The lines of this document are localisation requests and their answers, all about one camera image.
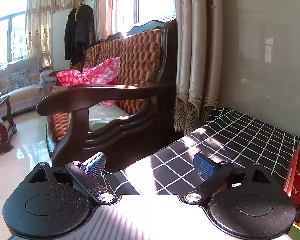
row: pink and white bow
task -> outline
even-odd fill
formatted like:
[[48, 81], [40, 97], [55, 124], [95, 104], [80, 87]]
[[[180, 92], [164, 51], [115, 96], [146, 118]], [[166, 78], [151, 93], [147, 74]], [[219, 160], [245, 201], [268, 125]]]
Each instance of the pink and white bow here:
[[[117, 83], [117, 76], [121, 64], [120, 57], [109, 58], [93, 68], [84, 68], [82, 73], [72, 69], [69, 71], [59, 71], [57, 78], [61, 86], [72, 86], [81, 84], [106, 85]], [[102, 106], [111, 107], [115, 100], [100, 102]]]

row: gray sofa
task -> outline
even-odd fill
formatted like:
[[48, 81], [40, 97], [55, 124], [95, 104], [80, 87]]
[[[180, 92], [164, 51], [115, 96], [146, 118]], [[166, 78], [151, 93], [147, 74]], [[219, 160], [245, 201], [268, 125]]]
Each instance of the gray sofa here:
[[[24, 68], [28, 69], [28, 77], [31, 84], [15, 89], [12, 85], [10, 75]], [[39, 76], [38, 57], [26, 58], [0, 68], [0, 92], [3, 95], [10, 95], [9, 101], [12, 114], [35, 108], [38, 102], [44, 97], [45, 91], [38, 88]], [[6, 113], [7, 108], [4, 104], [0, 107], [0, 117], [6, 116]]]

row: silver screw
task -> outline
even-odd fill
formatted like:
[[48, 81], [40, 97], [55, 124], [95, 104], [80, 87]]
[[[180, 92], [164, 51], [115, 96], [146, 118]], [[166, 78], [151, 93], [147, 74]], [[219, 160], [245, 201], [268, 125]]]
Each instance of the silver screw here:
[[201, 198], [202, 198], [201, 195], [198, 193], [190, 193], [190, 194], [186, 195], [186, 200], [191, 203], [197, 202]]
[[102, 193], [98, 196], [98, 199], [102, 202], [110, 202], [114, 199], [114, 195], [110, 193]]

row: curtain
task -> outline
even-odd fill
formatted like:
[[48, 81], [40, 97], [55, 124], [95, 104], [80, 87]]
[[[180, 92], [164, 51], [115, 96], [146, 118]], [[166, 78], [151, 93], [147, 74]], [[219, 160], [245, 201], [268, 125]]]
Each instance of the curtain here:
[[201, 127], [217, 107], [222, 61], [221, 0], [175, 0], [178, 23], [176, 131]]
[[93, 10], [93, 18], [96, 32], [96, 41], [106, 40], [112, 34], [111, 28], [111, 10], [108, 11], [108, 0], [94, 0], [95, 6]]
[[40, 69], [51, 67], [51, 15], [76, 6], [75, 0], [27, 0], [27, 49], [29, 57], [39, 56]]

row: white floor tile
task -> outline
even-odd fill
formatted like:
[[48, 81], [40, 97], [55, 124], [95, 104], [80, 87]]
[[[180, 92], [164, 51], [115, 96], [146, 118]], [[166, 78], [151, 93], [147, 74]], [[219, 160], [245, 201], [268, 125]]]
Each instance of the white floor tile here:
[[2, 217], [2, 207], [6, 199], [39, 162], [51, 165], [45, 143], [47, 117], [35, 110], [13, 117], [18, 132], [11, 140], [14, 148], [0, 152], [0, 240], [11, 236]]

